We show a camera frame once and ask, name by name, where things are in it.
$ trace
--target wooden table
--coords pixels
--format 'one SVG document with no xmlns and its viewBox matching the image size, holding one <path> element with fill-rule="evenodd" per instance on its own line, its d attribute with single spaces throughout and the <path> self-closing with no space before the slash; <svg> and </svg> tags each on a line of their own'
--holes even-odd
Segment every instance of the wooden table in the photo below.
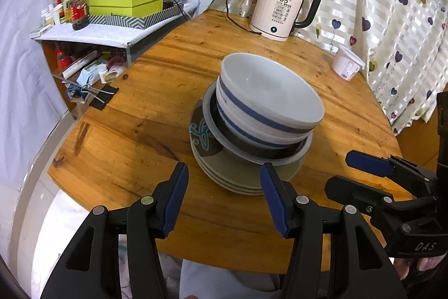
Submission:
<svg viewBox="0 0 448 299">
<path fill-rule="evenodd" d="M 247 27 L 245 18 L 233 18 Z M 400 156 L 390 125 L 361 74 L 346 82 L 330 69 L 332 56 L 320 48 L 294 37 L 276 42 L 244 32 L 217 11 L 187 22 L 145 52 L 112 84 L 120 91 L 108 106 L 87 110 L 48 173 L 86 209 L 99 204 L 116 209 L 151 194 L 170 176 L 176 161 L 183 161 L 190 183 L 176 228 L 168 239 L 158 240 L 158 249 L 216 267 L 284 273 L 293 242 L 275 230 L 264 197 L 238 195 L 216 185 L 191 152 L 192 108 L 217 78 L 223 57 L 238 51 L 279 61 L 322 98 L 325 118 L 292 180 L 297 192 L 320 205 L 340 207 L 323 191 L 326 180 L 339 174 L 393 193 L 396 200 L 410 198 L 390 180 L 344 162 L 351 149 Z M 329 267 L 329 242 L 326 237 L 323 269 Z"/>
</svg>

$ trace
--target electric kettle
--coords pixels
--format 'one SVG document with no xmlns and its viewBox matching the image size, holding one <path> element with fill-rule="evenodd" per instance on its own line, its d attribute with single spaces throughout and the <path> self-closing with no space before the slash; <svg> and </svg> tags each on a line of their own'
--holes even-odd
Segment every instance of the electric kettle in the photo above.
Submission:
<svg viewBox="0 0 448 299">
<path fill-rule="evenodd" d="M 296 22 L 302 4 L 303 0 L 258 0 L 249 27 L 271 40 L 286 41 L 294 28 L 313 22 L 320 0 L 313 0 L 306 18 Z"/>
</svg>

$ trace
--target black cord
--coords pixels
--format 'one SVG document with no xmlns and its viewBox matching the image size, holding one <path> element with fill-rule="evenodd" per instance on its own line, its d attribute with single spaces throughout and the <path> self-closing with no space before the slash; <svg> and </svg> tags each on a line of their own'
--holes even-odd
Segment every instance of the black cord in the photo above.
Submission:
<svg viewBox="0 0 448 299">
<path fill-rule="evenodd" d="M 187 21 L 189 21 L 190 18 L 188 18 L 188 17 L 185 15 L 185 11 L 184 11 L 184 9 L 181 7 L 181 5 L 180 5 L 176 0 L 172 0 L 172 1 L 173 1 L 175 4 L 178 5 L 179 11 L 181 11 L 181 13 L 182 13 L 182 15 L 184 16 L 184 18 L 185 18 Z"/>
<path fill-rule="evenodd" d="M 261 35 L 261 32 L 255 32 L 255 31 L 252 31 L 252 30 L 250 30 L 250 29 L 245 29 L 243 26 L 240 26 L 238 23 L 236 23 L 234 20 L 232 20 L 232 19 L 229 17 L 229 15 L 228 15 L 228 0 L 225 0 L 225 9 L 226 9 L 226 15 L 227 15 L 227 18 L 228 18 L 232 23 L 234 23 L 234 24 L 237 25 L 239 28 L 241 28 L 243 31 L 250 32 L 250 33 L 254 33 L 254 34 L 256 34 L 256 35 Z"/>
</svg>

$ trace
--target stack of bowls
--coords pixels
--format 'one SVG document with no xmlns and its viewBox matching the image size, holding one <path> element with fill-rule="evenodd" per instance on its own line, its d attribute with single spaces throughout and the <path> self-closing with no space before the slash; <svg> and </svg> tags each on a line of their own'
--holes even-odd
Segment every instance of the stack of bowls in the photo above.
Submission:
<svg viewBox="0 0 448 299">
<path fill-rule="evenodd" d="M 324 115 L 319 95 L 299 75 L 263 56 L 226 56 L 216 83 L 218 111 L 240 140 L 279 150 L 307 136 Z"/>
</svg>

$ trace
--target kettle base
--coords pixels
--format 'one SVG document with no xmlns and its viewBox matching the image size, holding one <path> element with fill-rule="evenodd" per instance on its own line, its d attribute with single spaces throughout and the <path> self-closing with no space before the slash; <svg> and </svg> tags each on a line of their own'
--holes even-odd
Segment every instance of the kettle base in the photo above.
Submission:
<svg viewBox="0 0 448 299">
<path fill-rule="evenodd" d="M 265 36 L 266 38 L 270 38 L 271 40 L 274 40 L 274 41 L 285 42 L 288 39 L 287 37 L 286 38 L 285 37 L 278 37 L 278 36 L 274 36 L 272 33 L 264 32 L 263 30 L 260 30 L 259 28 L 255 27 L 252 24 L 252 22 L 249 23 L 249 28 L 252 31 L 259 32 L 259 33 L 261 33 L 262 36 Z"/>
</svg>

